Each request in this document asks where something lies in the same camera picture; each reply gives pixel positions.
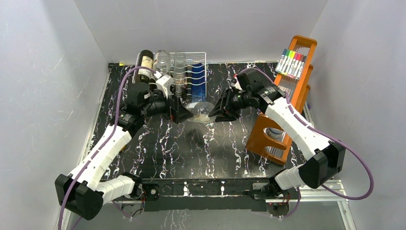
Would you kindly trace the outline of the blue square glass bottle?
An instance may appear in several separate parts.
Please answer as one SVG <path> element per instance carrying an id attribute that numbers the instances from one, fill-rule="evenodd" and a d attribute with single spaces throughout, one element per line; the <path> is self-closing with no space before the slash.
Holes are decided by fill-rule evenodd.
<path id="1" fill-rule="evenodd" d="M 202 63 L 192 64 L 192 102 L 205 102 L 205 67 Z"/>

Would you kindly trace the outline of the clear labelled glass bottle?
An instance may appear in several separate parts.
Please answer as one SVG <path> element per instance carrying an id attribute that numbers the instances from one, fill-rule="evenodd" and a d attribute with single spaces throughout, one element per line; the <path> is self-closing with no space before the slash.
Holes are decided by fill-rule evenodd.
<path id="1" fill-rule="evenodd" d="M 214 116 L 208 116 L 214 109 L 214 104 L 210 102 L 189 103 L 186 105 L 186 109 L 193 113 L 193 117 L 188 119 L 189 122 L 207 124 L 215 121 Z"/>

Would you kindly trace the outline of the clear ribbed glass bottle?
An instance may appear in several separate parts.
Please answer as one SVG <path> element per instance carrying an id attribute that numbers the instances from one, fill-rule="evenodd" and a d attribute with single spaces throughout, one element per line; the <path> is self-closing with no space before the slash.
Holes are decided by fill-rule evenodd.
<path id="1" fill-rule="evenodd" d="M 173 77 L 175 79 L 175 93 L 177 96 L 183 96 L 183 86 L 185 84 L 186 57 L 184 52 L 174 54 Z"/>

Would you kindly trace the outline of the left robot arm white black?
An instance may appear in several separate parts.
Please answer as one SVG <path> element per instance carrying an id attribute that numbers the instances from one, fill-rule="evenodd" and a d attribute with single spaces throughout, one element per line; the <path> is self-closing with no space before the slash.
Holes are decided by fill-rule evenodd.
<path id="1" fill-rule="evenodd" d="M 125 172 L 101 182 L 102 176 L 118 153 L 131 141 L 145 120 L 163 115 L 178 124 L 193 117 L 182 104 L 182 87 L 175 83 L 136 83 L 123 101 L 118 96 L 116 114 L 99 142 L 88 156 L 68 175 L 60 174 L 55 181 L 62 210 L 69 210 L 91 220 L 103 205 L 119 197 L 139 199 L 143 193 L 139 176 Z"/>

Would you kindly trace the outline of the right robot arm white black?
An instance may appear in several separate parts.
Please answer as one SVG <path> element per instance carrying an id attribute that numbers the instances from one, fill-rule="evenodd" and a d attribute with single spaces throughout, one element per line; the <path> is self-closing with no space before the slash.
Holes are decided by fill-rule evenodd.
<path id="1" fill-rule="evenodd" d="M 231 86 L 222 91 L 209 117 L 215 117 L 216 122 L 231 122 L 239 119 L 242 109 L 259 109 L 292 139 L 306 159 L 304 164 L 272 177 L 270 194 L 283 198 L 293 187 L 317 189 L 341 171 L 345 148 L 316 133 L 284 91 L 275 84 L 264 86 L 258 77 L 260 73 L 259 69 L 248 68 L 237 74 Z"/>

